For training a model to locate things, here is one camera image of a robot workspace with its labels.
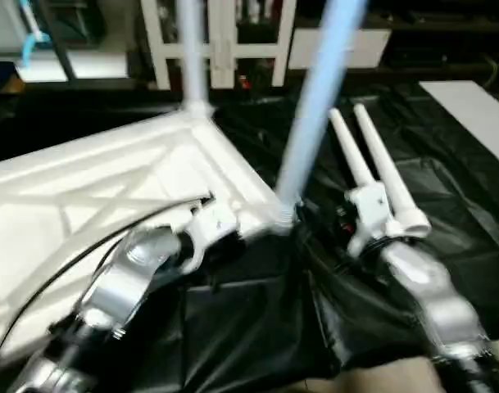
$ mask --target white shelf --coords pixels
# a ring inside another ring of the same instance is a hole
[[[125,52],[98,50],[69,51],[68,57],[81,79],[128,78]],[[34,53],[28,67],[16,63],[18,74],[25,82],[65,82],[67,77],[53,51]]]

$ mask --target red component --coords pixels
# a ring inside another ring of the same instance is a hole
[[[246,75],[240,75],[238,77],[238,81],[240,82],[240,84],[242,85],[242,88],[244,90],[251,90],[252,89],[251,82],[249,82],[247,80]]]

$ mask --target metal bracket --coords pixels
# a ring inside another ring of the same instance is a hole
[[[388,195],[382,182],[373,182],[352,189],[347,199],[356,206],[358,220],[356,233],[347,245],[347,252],[356,258],[373,238],[402,236],[401,225],[389,209]]]
[[[443,264],[402,242],[380,251],[397,282],[418,305],[418,318],[436,355],[465,359],[487,347],[473,306],[453,287]]]

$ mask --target wire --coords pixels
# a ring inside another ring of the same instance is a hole
[[[489,88],[491,84],[495,81],[495,78],[498,75],[498,64],[486,53],[483,54],[484,59],[490,64],[492,67],[492,74],[489,76],[489,79],[483,83],[484,88]]]
[[[95,251],[97,248],[99,248],[100,246],[102,246],[103,244],[105,244],[106,242],[108,242],[109,240],[111,240],[113,237],[116,237],[120,233],[122,233],[122,232],[124,232],[124,231],[126,231],[128,229],[131,229],[132,227],[135,227],[136,225],[142,223],[143,221],[145,221],[147,219],[150,219],[151,217],[154,217],[156,215],[160,215],[161,213],[164,213],[164,212],[166,212],[166,211],[168,211],[170,209],[173,209],[173,208],[175,208],[177,206],[185,205],[187,203],[196,202],[196,201],[200,201],[200,200],[201,200],[200,198],[192,198],[192,199],[187,199],[187,200],[181,200],[181,201],[177,201],[177,202],[172,202],[172,203],[170,203],[168,205],[159,207],[158,209],[155,209],[154,211],[143,215],[142,217],[136,219],[135,221],[133,221],[133,222],[131,222],[131,223],[129,223],[129,224],[127,224],[127,225],[125,225],[125,226],[123,226],[121,228],[118,228],[117,230],[109,233],[108,235],[106,235],[105,237],[103,237],[102,239],[100,239],[99,241],[97,241],[96,243],[92,244],[90,247],[86,248],[84,251],[82,251],[81,253],[79,253],[76,257],[74,257],[72,260],[70,260],[69,262],[67,262],[65,265],[63,265],[60,270],[58,270],[55,274],[53,274],[46,282],[44,282],[42,284],[42,286],[40,288],[38,288],[38,290],[25,302],[25,304],[23,304],[20,307],[20,309],[18,310],[18,312],[16,313],[16,315],[12,318],[11,322],[9,323],[9,326],[8,326],[7,330],[5,331],[5,333],[2,336],[2,339],[0,340],[0,353],[2,351],[3,346],[5,345],[5,342],[7,341],[7,338],[11,335],[12,330],[14,329],[14,327],[16,326],[16,324],[18,323],[18,321],[21,318],[21,316],[25,313],[25,311],[27,311],[27,309],[58,278],[60,278],[65,273],[67,273],[70,269],[72,269],[74,266],[76,266],[83,258],[85,258],[87,255],[91,254],[93,251]]]
[[[98,262],[98,265],[96,266],[96,268],[94,270],[93,276],[96,276],[98,274],[98,272],[100,271],[102,266],[105,264],[105,261],[107,260],[107,258],[109,258],[109,255],[111,255],[111,253],[120,244],[121,239],[122,238],[118,239],[116,242],[113,243],[112,246],[109,247],[109,250],[106,251],[106,253],[103,255],[103,257],[100,259],[100,262]]]

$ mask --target black tarp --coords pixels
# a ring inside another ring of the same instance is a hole
[[[115,99],[112,105],[99,96],[91,105],[89,97],[79,98],[78,105],[61,109],[72,121],[56,124],[54,142],[42,138],[40,146],[34,140],[33,149],[148,117],[156,105],[140,101]],[[417,85],[344,95],[338,105],[353,132],[352,103],[358,101],[366,104],[433,225],[418,246],[447,266],[490,337],[499,338],[498,160]],[[226,136],[270,186],[296,103],[297,95],[289,94],[233,101],[215,113]],[[10,115],[0,120],[0,131],[23,133],[18,124],[34,133],[55,128],[38,102],[27,102],[25,111],[21,106],[4,106]],[[151,299],[149,313],[163,315],[164,322],[147,318],[150,323],[138,329],[137,337],[149,337],[147,345],[125,352],[120,360],[125,369],[116,380],[129,374],[128,383],[119,386],[138,392],[265,391],[421,353],[414,319],[389,300],[389,288],[326,250],[332,241],[322,236],[328,218],[350,187],[345,161],[328,132],[306,190],[307,224],[291,238],[263,237],[233,261]],[[5,375],[0,373],[0,382]]]

